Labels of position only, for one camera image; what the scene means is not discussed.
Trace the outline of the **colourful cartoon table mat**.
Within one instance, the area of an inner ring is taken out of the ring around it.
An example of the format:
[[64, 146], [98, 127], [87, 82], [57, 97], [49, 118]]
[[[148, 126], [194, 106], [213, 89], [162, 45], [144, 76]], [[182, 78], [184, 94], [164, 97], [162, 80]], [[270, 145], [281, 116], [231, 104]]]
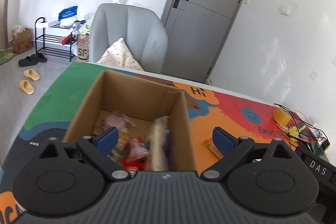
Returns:
[[[108, 70], [184, 92], [195, 170], [175, 170], [169, 130], [166, 172], [139, 170], [126, 181], [39, 181], [39, 155], [49, 138], [74, 143], [63, 137], [95, 79]], [[290, 148], [275, 111], [179, 80], [73, 63], [38, 102], [7, 157], [1, 223], [335, 223], [335, 186], [319, 183], [295, 150], [296, 178], [201, 178], [220, 160], [203, 144], [213, 141], [216, 127], [257, 143], [281, 138]]]

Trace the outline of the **yellow slipper far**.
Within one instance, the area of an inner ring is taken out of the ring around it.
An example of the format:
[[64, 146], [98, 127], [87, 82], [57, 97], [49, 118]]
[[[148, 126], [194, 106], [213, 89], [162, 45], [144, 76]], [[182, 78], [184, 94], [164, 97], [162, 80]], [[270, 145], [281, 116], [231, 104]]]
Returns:
[[38, 81], [41, 78], [41, 76], [38, 73], [36, 73], [36, 71], [33, 70], [33, 69], [27, 69], [27, 70], [25, 70], [23, 72], [23, 75], [26, 78], [31, 79], [33, 81]]

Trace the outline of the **dotted cream cushion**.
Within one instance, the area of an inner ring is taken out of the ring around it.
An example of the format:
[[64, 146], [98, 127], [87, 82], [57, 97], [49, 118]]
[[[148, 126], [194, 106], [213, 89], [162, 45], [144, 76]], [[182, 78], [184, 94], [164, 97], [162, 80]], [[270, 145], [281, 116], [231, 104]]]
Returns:
[[133, 57], [123, 38], [115, 41], [96, 63], [143, 71], [143, 68]]

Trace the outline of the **pink snack packet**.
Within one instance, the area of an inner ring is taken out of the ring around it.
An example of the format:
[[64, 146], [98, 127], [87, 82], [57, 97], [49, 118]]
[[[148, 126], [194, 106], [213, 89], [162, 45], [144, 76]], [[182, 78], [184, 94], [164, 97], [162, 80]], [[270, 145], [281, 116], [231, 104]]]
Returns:
[[131, 136], [130, 129], [133, 128], [135, 124], [125, 114], [115, 111], [102, 120], [102, 126], [105, 130], [115, 127], [119, 135], [126, 134]]

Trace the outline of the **orange biscuit packet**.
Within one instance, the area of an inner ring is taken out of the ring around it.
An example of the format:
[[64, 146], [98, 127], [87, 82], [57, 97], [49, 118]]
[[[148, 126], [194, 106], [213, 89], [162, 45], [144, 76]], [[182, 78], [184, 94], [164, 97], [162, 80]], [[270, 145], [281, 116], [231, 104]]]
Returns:
[[211, 139], [205, 140], [203, 142], [204, 146], [210, 150], [218, 159], [222, 159], [223, 155], [222, 153], [217, 149], [217, 147], [214, 145], [213, 141]]

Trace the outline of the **yellow tape roll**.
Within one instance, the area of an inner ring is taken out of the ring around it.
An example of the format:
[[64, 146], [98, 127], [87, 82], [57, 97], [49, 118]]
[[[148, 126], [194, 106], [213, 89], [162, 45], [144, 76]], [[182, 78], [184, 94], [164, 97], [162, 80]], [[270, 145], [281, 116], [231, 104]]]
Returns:
[[286, 109], [279, 107], [274, 113], [273, 119], [281, 127], [286, 127], [291, 121], [292, 117]]

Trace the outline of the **black slipper pair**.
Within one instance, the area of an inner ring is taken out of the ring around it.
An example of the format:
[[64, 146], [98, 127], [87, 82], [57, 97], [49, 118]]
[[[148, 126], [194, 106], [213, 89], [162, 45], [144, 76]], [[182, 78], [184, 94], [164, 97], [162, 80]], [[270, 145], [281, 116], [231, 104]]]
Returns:
[[29, 67], [33, 65], [37, 65], [37, 63], [45, 63], [47, 58], [42, 53], [35, 53], [31, 56], [27, 56], [24, 59], [20, 59], [18, 61], [18, 65], [20, 67]]

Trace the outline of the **yellow slipper near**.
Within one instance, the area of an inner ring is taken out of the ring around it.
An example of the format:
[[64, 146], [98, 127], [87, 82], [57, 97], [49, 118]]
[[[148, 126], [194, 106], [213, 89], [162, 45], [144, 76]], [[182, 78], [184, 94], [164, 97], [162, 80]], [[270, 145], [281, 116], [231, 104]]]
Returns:
[[28, 95], [32, 95], [35, 92], [35, 88], [30, 84], [28, 80], [21, 80], [19, 82], [19, 89]]

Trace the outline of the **grey room door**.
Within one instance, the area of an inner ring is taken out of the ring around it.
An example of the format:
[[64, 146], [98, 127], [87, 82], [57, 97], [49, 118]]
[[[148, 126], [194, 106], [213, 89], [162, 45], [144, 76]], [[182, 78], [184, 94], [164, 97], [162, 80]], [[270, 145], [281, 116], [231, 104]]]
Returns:
[[209, 75], [241, 0], [180, 0], [166, 20], [162, 73], [202, 83]]

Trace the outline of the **white wall switch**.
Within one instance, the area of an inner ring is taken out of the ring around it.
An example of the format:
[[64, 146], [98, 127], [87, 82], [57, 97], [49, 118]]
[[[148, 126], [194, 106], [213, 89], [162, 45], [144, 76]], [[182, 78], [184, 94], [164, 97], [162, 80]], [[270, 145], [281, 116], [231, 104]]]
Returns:
[[290, 5], [282, 5], [280, 12], [284, 15], [289, 15], [291, 11]]

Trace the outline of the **black charger plug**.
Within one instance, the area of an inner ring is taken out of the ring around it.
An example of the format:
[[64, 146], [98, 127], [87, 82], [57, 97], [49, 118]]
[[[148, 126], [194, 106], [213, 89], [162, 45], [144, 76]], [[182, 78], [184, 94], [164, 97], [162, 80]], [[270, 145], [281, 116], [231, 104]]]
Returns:
[[323, 151], [325, 151], [328, 147], [330, 146], [330, 142], [325, 139], [322, 143], [321, 143], [321, 148], [323, 149]]

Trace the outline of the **cream sandwich cake packet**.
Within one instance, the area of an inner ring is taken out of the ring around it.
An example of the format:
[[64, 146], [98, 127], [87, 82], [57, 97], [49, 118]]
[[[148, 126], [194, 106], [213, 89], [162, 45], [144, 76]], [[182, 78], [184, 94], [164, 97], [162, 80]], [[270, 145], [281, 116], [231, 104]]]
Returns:
[[168, 116], [162, 116], [155, 119], [146, 139], [149, 155], [147, 156], [145, 170], [159, 172], [168, 171], [169, 165], [166, 156], [168, 137]]

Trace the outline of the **blue plastic bag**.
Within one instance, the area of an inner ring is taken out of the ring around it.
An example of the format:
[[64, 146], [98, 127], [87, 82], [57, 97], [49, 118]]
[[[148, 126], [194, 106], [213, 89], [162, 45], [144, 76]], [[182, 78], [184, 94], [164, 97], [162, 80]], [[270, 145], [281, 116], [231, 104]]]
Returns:
[[71, 6], [60, 11], [58, 15], [58, 21], [76, 16], [77, 8], [78, 6]]

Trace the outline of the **black metal shoe rack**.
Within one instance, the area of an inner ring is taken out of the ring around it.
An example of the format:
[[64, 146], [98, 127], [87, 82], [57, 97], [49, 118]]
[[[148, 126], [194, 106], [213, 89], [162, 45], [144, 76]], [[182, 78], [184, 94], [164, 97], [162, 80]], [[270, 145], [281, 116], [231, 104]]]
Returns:
[[38, 17], [34, 23], [35, 53], [72, 61], [76, 57], [72, 30], [71, 26], [61, 26], [57, 20], [48, 22], [45, 17]]

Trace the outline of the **yellow slipper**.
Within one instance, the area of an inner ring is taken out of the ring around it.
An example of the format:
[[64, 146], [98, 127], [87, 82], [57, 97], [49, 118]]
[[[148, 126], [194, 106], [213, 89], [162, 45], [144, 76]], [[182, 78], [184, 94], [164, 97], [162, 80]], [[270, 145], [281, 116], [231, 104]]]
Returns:
[[36, 71], [33, 70], [33, 69], [27, 69], [27, 70], [25, 70], [23, 72], [23, 75], [26, 78], [31, 79], [33, 81], [38, 81], [41, 78], [41, 76], [38, 73], [36, 73]]
[[35, 92], [35, 88], [30, 84], [28, 80], [21, 80], [19, 82], [19, 89], [28, 95], [32, 95]]

